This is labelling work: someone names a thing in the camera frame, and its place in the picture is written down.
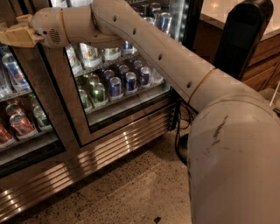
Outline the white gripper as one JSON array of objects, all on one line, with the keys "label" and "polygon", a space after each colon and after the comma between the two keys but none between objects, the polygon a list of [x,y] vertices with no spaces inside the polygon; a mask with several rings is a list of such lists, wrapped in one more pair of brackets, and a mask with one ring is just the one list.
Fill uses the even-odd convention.
[{"label": "white gripper", "polygon": [[0,30],[1,44],[23,48],[32,48],[40,41],[50,48],[69,45],[63,21],[63,8],[44,8],[33,16],[26,14],[17,17],[17,22],[20,25]]}]

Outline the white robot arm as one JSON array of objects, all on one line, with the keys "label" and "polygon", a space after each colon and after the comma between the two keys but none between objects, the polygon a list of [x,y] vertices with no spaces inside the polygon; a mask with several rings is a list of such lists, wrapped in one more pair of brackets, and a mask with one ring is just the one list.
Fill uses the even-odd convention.
[{"label": "white robot arm", "polygon": [[174,129],[192,224],[280,224],[280,120],[253,88],[145,22],[126,0],[0,0],[1,59],[25,118],[1,152],[3,220]]}]

